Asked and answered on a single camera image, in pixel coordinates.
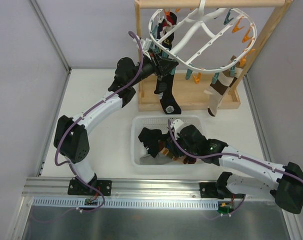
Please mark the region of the teal clothes peg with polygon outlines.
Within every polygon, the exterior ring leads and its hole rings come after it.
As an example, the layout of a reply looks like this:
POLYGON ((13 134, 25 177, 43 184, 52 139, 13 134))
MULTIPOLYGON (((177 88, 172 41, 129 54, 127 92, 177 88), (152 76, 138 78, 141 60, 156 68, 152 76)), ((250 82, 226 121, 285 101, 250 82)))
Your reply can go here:
POLYGON ((174 67, 170 72, 169 75, 174 76, 176 72, 176 67, 174 67))

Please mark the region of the black blue sport sock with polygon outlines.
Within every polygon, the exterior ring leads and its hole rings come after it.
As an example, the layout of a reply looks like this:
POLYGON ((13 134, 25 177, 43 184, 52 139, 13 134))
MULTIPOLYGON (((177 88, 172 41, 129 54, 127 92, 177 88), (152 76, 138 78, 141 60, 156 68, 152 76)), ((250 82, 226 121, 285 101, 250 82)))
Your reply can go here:
POLYGON ((174 76, 157 77, 154 94, 158 96, 160 105, 166 115, 180 115, 182 110, 173 95, 174 76))

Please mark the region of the brown cream striped sock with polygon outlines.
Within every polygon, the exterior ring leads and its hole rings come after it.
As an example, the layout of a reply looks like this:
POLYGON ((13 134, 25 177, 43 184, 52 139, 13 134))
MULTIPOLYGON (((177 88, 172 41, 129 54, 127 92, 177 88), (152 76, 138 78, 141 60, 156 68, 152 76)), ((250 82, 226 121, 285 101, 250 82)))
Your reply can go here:
POLYGON ((243 69, 244 67, 240 66, 240 62, 237 61, 231 68, 219 72, 216 82, 211 82, 204 90, 204 93, 209 95, 207 111, 212 117, 216 116, 217 110, 221 106, 224 96, 238 80, 243 69))

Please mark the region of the white round clip hanger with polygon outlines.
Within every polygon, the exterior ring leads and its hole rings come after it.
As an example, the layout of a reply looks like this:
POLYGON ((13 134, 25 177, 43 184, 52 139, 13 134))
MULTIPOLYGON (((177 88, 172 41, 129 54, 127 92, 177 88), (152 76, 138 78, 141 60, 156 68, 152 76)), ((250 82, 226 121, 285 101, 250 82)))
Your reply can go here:
POLYGON ((157 49, 188 70, 220 73, 238 61, 243 67, 257 37, 253 19, 239 8, 205 12, 205 1, 185 16, 173 20, 170 12, 157 9, 148 23, 148 38, 157 49))

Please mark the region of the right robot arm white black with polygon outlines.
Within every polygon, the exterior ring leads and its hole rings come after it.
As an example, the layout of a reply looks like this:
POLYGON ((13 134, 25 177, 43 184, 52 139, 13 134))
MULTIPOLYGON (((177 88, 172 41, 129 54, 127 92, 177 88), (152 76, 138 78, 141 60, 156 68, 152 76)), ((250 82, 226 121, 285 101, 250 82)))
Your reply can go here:
POLYGON ((262 196, 273 200, 278 207, 300 214, 303 209, 303 170, 294 163, 283 165, 245 154, 218 139, 206 138, 192 124, 180 120, 168 122, 171 151, 206 164, 241 172, 222 172, 215 182, 220 198, 230 194, 262 196))

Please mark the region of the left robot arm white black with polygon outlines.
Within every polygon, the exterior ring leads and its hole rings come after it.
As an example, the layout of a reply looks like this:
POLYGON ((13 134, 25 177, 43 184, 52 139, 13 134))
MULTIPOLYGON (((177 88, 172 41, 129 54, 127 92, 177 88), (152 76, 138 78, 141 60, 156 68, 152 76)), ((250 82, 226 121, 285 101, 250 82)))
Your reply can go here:
POLYGON ((56 148, 54 162, 61 166, 58 156, 65 157, 74 179, 70 195, 103 195, 97 175, 87 160, 90 151, 89 134, 112 113, 124 108, 136 94, 134 85, 151 75, 159 79, 167 77, 178 61, 149 50, 138 64, 129 57, 121 58, 116 65, 115 76, 105 95, 92 107, 68 117, 61 116, 56 125, 53 145, 56 148))

